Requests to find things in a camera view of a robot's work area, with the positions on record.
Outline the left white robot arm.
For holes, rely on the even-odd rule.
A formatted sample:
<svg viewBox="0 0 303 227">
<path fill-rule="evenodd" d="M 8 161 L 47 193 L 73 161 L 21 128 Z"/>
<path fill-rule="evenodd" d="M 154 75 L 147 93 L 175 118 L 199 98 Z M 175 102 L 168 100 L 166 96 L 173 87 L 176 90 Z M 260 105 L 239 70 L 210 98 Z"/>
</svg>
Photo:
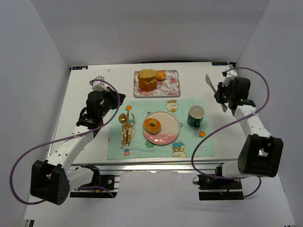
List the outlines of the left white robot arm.
<svg viewBox="0 0 303 227">
<path fill-rule="evenodd" d="M 92 91 L 88 94 L 86 107 L 80 113 L 76 123 L 76 135 L 64 143 L 46 160 L 37 160 L 32 165 L 30 194 L 50 203 L 61 205 L 70 191 L 100 186 L 99 169 L 93 165 L 81 165 L 70 170 L 75 158 L 83 151 L 104 125 L 103 118 L 118 108 L 125 95 L 116 93 L 107 87 L 104 91 Z"/>
</svg>

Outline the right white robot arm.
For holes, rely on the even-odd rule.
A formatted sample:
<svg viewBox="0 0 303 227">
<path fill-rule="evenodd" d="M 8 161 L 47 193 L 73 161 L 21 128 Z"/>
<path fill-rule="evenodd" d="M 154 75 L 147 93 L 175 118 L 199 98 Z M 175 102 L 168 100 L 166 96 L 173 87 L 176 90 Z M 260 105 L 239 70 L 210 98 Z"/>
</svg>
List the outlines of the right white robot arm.
<svg viewBox="0 0 303 227">
<path fill-rule="evenodd" d="M 233 116 L 240 122 L 246 141 L 236 163 L 223 163 L 215 175 L 226 178 L 247 176 L 275 177 L 284 143 L 273 137 L 256 114 L 256 105 L 248 99 L 250 80 L 232 77 L 220 82 L 214 95 L 220 104 L 228 104 Z"/>
</svg>

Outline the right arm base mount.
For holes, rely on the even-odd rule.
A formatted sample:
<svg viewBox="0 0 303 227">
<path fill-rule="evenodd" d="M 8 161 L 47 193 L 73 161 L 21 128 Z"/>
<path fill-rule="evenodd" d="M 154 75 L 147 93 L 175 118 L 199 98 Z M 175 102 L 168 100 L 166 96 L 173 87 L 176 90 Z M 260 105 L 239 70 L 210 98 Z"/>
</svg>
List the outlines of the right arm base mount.
<svg viewBox="0 0 303 227">
<path fill-rule="evenodd" d="M 200 201 L 235 201 L 244 199 L 240 181 L 214 179 L 197 175 L 193 178 L 193 184 L 198 186 Z"/>
</svg>

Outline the metal food tongs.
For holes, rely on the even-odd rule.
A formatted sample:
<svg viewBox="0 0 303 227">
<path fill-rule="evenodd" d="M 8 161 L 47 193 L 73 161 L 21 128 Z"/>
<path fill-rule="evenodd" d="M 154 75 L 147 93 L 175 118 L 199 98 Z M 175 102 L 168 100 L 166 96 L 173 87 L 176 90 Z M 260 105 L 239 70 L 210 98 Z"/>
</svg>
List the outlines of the metal food tongs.
<svg viewBox="0 0 303 227">
<path fill-rule="evenodd" d="M 210 78 L 207 74 L 205 75 L 205 81 L 206 81 L 207 85 L 212 89 L 213 93 L 215 94 L 216 89 L 214 88 L 214 86 L 213 86 L 213 84 L 212 84 L 212 82 L 211 82 L 211 80 L 210 80 Z M 228 109 L 227 106 L 225 104 L 220 104 L 220 106 L 221 106 L 223 112 L 225 113 Z"/>
</svg>

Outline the orange glazed donut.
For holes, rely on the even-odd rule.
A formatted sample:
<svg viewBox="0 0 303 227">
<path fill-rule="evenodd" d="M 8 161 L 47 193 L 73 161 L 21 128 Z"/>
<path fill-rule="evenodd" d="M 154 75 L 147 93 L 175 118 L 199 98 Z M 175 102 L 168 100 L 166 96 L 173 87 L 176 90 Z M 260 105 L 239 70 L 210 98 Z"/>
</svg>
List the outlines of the orange glazed donut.
<svg viewBox="0 0 303 227">
<path fill-rule="evenodd" d="M 161 131 L 161 123 L 155 118 L 148 118 L 143 122 L 144 130 L 152 135 Z"/>
</svg>

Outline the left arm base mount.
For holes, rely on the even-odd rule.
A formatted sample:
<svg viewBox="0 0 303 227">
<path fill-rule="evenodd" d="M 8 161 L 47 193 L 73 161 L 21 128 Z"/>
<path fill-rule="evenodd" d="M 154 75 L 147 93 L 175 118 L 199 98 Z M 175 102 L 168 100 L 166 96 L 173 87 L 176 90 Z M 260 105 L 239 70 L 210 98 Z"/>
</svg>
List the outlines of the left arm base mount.
<svg viewBox="0 0 303 227">
<path fill-rule="evenodd" d="M 93 165 L 82 165 L 68 172 L 71 198 L 115 198 L 120 174 L 101 171 Z"/>
</svg>

